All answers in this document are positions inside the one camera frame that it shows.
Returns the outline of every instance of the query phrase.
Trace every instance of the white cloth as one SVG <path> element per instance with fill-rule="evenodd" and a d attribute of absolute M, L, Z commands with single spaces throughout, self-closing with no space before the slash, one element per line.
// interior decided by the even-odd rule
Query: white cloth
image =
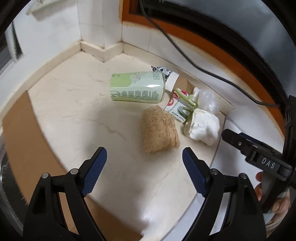
<path fill-rule="evenodd" d="M 208 146 L 218 139 L 220 123 L 217 116 L 205 110 L 194 109 L 192 119 L 186 122 L 184 133 L 187 137 L 202 141 Z"/>

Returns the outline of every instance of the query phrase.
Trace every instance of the wire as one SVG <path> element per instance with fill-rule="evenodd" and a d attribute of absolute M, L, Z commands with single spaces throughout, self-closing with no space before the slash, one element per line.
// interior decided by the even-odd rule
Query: wire
<path fill-rule="evenodd" d="M 172 43 L 172 45 L 180 52 L 181 55 L 183 55 L 183 57 L 185 59 L 187 59 L 187 61 L 192 64 L 196 69 L 200 70 L 201 72 L 204 72 L 205 74 L 208 74 L 210 76 L 213 76 L 215 77 L 216 79 L 219 79 L 233 87 L 235 87 L 236 89 L 238 89 L 240 92 L 242 92 L 246 97 L 248 97 L 250 100 L 252 100 L 254 103 L 258 104 L 258 105 L 264 105 L 264 106 L 269 106 L 269 107 L 275 107 L 275 108 L 278 108 L 279 105 L 277 104 L 270 104 L 270 103 L 265 103 L 265 102 L 260 102 L 256 99 L 254 99 L 251 95 L 249 95 L 246 91 L 244 91 L 242 88 L 240 88 L 238 85 L 232 83 L 231 81 L 227 80 L 227 79 L 224 79 L 223 77 L 219 76 L 219 75 L 216 75 L 214 73 L 211 73 L 201 67 L 199 67 L 196 63 L 194 63 L 192 61 L 192 59 L 190 59 L 184 52 L 183 50 L 176 44 L 176 42 L 174 40 L 172 40 L 172 38 L 167 34 L 167 32 L 162 28 L 160 27 L 156 22 L 154 22 L 145 12 L 144 10 L 144 7 L 143 7 L 143 3 L 142 3 L 142 0 L 139 0 L 140 2 L 140 7 L 141 7 L 141 12 L 142 14 L 144 15 L 144 17 L 150 22 L 152 23 L 158 30 L 160 30 L 165 36 L 166 38 Z"/>

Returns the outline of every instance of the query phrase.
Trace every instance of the human hand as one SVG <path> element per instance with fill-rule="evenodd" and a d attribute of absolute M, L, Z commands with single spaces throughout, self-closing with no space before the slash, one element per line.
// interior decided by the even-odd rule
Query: human hand
<path fill-rule="evenodd" d="M 262 172 L 258 172 L 256 174 L 256 180 L 261 182 L 262 181 Z M 259 183 L 256 187 L 255 187 L 255 193 L 256 196 L 258 198 L 258 200 L 260 201 L 262 198 L 262 189 L 261 189 L 261 183 Z M 288 189 L 285 197 L 280 198 L 279 200 L 277 200 L 274 205 L 272 206 L 272 211 L 275 213 L 275 215 L 273 216 L 273 218 L 271 219 L 270 222 L 275 222 L 277 220 L 279 220 L 288 210 L 290 206 L 290 190 Z"/>

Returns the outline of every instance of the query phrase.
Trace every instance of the cardboard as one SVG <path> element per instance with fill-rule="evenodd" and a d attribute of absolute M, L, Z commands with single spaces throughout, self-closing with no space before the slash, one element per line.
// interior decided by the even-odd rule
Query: cardboard
<path fill-rule="evenodd" d="M 172 114 L 177 121 L 185 123 L 197 106 L 197 103 L 189 98 L 188 93 L 176 88 L 164 111 Z"/>
<path fill-rule="evenodd" d="M 42 173 L 63 175 L 66 170 L 51 150 L 36 120 L 30 98 L 25 92 L 3 119 L 3 133 L 10 166 L 16 182 L 29 203 Z M 60 195 L 69 230 L 77 232 L 66 197 Z M 90 212 L 105 238 L 110 241 L 138 241 L 142 236 L 90 198 L 85 198 Z"/>
<path fill-rule="evenodd" d="M 173 93 L 177 88 L 191 95 L 195 86 L 183 76 L 172 72 L 165 83 L 165 89 Z"/>
<path fill-rule="evenodd" d="M 179 89 L 185 91 L 186 93 L 188 93 L 189 95 L 191 95 L 191 94 L 193 94 L 193 90 L 194 90 L 195 86 L 192 83 L 190 83 L 186 78 L 179 76 L 177 78 L 175 85 L 174 85 L 173 91 L 177 88 L 179 88 Z"/>

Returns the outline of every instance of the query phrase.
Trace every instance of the baseboard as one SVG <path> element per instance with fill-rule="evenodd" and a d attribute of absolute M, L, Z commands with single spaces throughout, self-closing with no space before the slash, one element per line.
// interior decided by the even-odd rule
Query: baseboard
<path fill-rule="evenodd" d="M 19 88 L 17 88 L 16 92 L 13 93 L 11 98 L 8 100 L 6 105 L 0 110 L 0 126 L 2 126 L 2 120 L 9 109 L 14 105 L 18 98 L 21 95 L 29 90 L 42 76 L 47 74 L 51 69 L 60 64 L 62 61 L 66 60 L 70 56 L 76 54 L 81 51 L 80 42 L 74 42 L 67 48 L 65 51 L 61 52 L 42 67 L 40 67 L 34 74 L 32 74 L 27 80 L 25 80 Z"/>
<path fill-rule="evenodd" d="M 127 43 L 124 43 L 123 52 L 125 54 L 135 57 L 135 58 L 137 58 L 149 65 L 165 66 L 169 70 L 174 71 L 174 72 L 184 76 L 185 78 L 187 78 L 192 84 L 194 84 L 199 89 L 209 89 L 209 90 L 213 91 L 210 87 L 208 87 L 206 84 L 204 84 L 201 80 L 197 79 L 193 75 L 184 71 L 180 67 L 172 64 L 171 62 L 169 62 L 161 57 L 158 57 L 150 52 L 147 52 L 143 49 L 140 49 L 138 47 L 135 47 L 135 46 L 127 44 Z M 215 94 L 216 94 L 216 98 L 219 102 L 219 109 L 223 114 L 227 115 L 230 111 L 232 111 L 234 109 L 234 107 L 227 100 L 225 100 L 221 95 L 219 95 L 216 92 L 215 92 Z"/>
<path fill-rule="evenodd" d="M 106 62 L 123 52 L 123 43 L 117 43 L 105 49 L 85 41 L 81 41 L 80 45 L 82 51 L 92 55 L 102 62 Z"/>

